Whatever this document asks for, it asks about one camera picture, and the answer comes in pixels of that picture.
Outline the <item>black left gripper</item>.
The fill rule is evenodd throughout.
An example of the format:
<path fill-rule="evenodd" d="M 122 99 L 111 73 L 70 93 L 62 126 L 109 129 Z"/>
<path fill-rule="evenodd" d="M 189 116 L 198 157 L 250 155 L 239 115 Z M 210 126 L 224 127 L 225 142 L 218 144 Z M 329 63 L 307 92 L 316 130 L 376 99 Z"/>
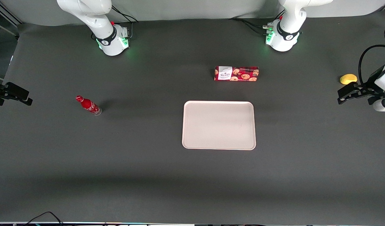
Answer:
<path fill-rule="evenodd" d="M 337 102 L 342 105 L 350 99 L 366 98 L 368 105 L 384 105 L 385 93 L 375 84 L 349 83 L 338 90 Z"/>

